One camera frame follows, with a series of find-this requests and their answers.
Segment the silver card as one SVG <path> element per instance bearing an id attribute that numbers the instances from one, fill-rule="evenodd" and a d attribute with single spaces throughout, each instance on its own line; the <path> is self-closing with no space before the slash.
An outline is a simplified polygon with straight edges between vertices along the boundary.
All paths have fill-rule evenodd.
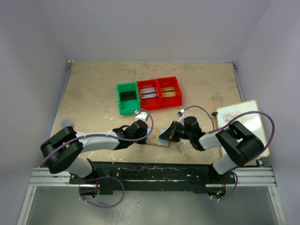
<path id="1" fill-rule="evenodd" d="M 141 99 L 155 98 L 157 96 L 157 91 L 155 87 L 140 89 Z"/>

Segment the white board with wooden frame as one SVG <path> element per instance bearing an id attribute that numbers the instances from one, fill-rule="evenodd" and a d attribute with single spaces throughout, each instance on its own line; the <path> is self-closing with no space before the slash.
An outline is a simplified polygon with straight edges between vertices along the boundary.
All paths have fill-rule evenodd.
<path id="1" fill-rule="evenodd" d="M 216 110 L 217 127 L 221 128 L 236 116 L 250 111 L 259 111 L 256 100 L 249 100 L 234 105 L 223 106 Z M 239 117 L 236 121 L 242 123 L 248 130 L 256 135 L 264 145 L 267 143 L 267 137 L 263 128 L 262 118 L 260 114 L 253 113 Z"/>

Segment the green plastic bin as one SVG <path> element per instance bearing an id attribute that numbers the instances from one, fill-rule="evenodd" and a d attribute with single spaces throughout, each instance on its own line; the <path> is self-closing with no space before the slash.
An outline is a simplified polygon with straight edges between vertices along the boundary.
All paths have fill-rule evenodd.
<path id="1" fill-rule="evenodd" d="M 133 114 L 141 108 L 137 82 L 116 85 L 120 115 Z"/>

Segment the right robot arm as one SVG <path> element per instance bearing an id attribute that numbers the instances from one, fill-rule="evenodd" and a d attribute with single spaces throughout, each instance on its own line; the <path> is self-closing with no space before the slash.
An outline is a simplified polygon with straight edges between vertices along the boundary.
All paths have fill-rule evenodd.
<path id="1" fill-rule="evenodd" d="M 182 123 L 173 121 L 159 138 L 174 143 L 181 139 L 188 140 L 198 151 L 223 147 L 226 154 L 210 165 L 211 170 L 218 175 L 244 166 L 264 149 L 263 142 L 239 121 L 233 122 L 226 129 L 205 133 L 193 116 L 186 117 Z"/>

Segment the red bin with gold card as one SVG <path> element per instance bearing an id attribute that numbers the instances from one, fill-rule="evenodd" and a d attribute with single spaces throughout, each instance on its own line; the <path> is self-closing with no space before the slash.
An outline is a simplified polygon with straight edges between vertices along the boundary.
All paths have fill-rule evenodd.
<path id="1" fill-rule="evenodd" d="M 157 79 L 158 93 L 161 96 L 161 108 L 177 107 L 182 105 L 182 93 L 175 76 Z"/>

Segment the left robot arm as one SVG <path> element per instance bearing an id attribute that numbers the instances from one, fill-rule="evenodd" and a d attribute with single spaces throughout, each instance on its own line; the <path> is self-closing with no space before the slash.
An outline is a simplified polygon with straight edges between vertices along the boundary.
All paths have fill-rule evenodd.
<path id="1" fill-rule="evenodd" d="M 46 166 L 51 174 L 66 171 L 87 178 L 96 173 L 96 169 L 91 160 L 79 156 L 82 152 L 121 150 L 133 143 L 145 144 L 147 132 L 148 125 L 142 120 L 98 134 L 76 132 L 68 126 L 41 145 L 44 156 L 41 165 Z"/>

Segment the red bin with silver card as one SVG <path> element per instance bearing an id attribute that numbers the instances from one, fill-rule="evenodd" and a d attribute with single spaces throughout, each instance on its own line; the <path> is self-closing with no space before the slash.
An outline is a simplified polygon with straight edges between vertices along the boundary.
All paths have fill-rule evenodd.
<path id="1" fill-rule="evenodd" d="M 142 109 L 151 111 L 162 108 L 162 94 L 156 79 L 138 81 L 137 87 Z"/>

